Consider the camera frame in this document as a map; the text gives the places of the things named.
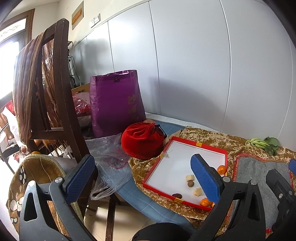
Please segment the metal bolt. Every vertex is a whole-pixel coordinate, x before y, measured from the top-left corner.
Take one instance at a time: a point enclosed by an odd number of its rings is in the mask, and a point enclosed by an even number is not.
[[[35,181],[34,181],[34,180],[29,181],[28,185],[29,185],[30,187],[33,187],[33,186],[35,185]]]
[[[228,183],[228,182],[230,182],[230,178],[225,176],[225,177],[223,177],[223,181]]]
[[[251,184],[252,185],[257,185],[257,181],[256,180],[251,180]]]
[[[61,177],[57,177],[54,181],[55,181],[56,183],[60,183],[62,180],[63,180],[63,178],[61,178]]]

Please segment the gold patterned tablecloth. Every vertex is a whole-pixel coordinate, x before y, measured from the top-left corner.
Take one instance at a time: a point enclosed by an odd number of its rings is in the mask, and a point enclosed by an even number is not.
[[[253,147],[247,148],[245,146],[246,139],[244,138],[189,126],[187,126],[181,132],[180,137],[226,150],[228,152],[227,175],[230,178],[233,177],[235,161],[241,154],[259,157],[261,161],[263,159],[264,161],[280,161],[285,163],[289,163],[290,159],[296,158],[296,152],[284,147],[279,147],[277,156],[271,156],[262,149]],[[181,214],[182,216],[186,217],[193,224],[193,226],[198,227],[207,217],[209,212],[173,201],[143,187],[142,181],[155,163],[156,159],[157,157],[147,161],[136,158],[131,158],[129,160],[136,186],[161,206]],[[296,176],[292,174],[291,177],[295,188]]]

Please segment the purple bag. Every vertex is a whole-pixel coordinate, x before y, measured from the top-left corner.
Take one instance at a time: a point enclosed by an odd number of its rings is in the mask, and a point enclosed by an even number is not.
[[[117,135],[146,119],[136,70],[91,77],[89,96],[96,138]]]

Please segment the window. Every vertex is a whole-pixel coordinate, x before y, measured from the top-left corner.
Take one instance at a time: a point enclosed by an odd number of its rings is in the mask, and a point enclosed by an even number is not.
[[[13,90],[15,59],[32,39],[34,10],[14,16],[0,27],[0,99]]]

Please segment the red drawstring bag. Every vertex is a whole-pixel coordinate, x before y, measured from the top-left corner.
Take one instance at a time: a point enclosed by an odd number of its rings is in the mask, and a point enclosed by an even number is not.
[[[164,134],[155,123],[137,122],[123,132],[121,145],[131,157],[149,160],[163,150]]]

